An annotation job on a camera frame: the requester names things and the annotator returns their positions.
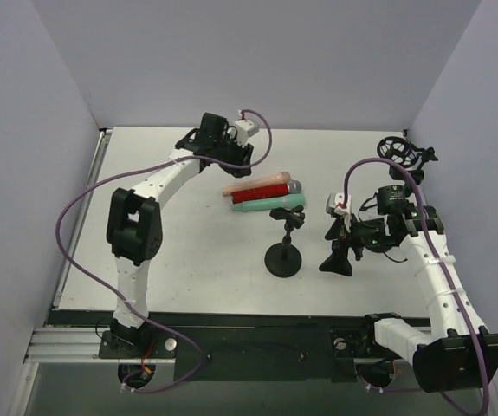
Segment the mint green microphone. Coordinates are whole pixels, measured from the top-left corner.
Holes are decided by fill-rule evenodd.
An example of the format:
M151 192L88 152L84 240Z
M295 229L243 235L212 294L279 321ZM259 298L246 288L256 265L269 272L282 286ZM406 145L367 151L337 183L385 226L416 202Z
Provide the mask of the mint green microphone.
M306 198L303 194L288 194L282 197L257 199L245 201L232 205L233 212L253 212L253 211L270 211L276 208L291 209L297 205L304 205Z

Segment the black clip mic stand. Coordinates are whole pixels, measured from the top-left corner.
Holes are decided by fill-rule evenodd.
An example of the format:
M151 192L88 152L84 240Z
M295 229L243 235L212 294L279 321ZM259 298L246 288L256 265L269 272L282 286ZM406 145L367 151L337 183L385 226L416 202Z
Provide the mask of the black clip mic stand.
M289 278L301 269L302 257L299 250L292 245L291 234L300 229L305 223L303 205L294 208L274 208L269 216L274 220L284 222L285 235L282 241L271 245L264 257L264 264L268 272L279 278Z

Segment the pink microphone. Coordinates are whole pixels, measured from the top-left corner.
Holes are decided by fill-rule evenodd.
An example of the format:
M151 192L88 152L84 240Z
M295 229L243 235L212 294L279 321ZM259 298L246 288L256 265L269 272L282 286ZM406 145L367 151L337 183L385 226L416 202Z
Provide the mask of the pink microphone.
M289 172L278 172L273 175L262 177L259 179L252 179L248 181L243 181L240 183L235 183L233 185L225 186L221 190L221 194L226 197L231 195L233 192L244 191L248 189L254 189L269 185L278 185L287 183L291 179Z

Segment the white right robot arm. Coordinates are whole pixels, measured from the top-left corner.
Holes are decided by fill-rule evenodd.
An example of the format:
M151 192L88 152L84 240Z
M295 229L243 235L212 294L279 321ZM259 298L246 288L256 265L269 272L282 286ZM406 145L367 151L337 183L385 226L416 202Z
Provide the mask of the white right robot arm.
M332 253L320 265L321 271L351 276L350 251L361 259L366 248L398 247L424 299L428 334L395 313L369 314L366 343L410 363L426 393L486 388L498 369L498 333L487 329L471 305L435 209L409 203L386 210L384 219L364 223L340 203L328 206L326 212L334 219L325 235Z

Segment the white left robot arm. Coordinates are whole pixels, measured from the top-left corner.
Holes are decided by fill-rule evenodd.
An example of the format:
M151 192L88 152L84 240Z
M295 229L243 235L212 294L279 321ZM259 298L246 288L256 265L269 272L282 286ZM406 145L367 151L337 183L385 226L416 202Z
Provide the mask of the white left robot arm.
M248 165L254 147L249 138L258 130L252 120L230 124L222 116L206 113L200 126L176 143L169 166L129 190L118 188L113 192L107 242L115 257L118 291L123 295L110 324L114 337L139 347L148 331L148 271L163 242L161 211L165 204L210 165L201 156L226 163L224 171L235 178L250 175Z

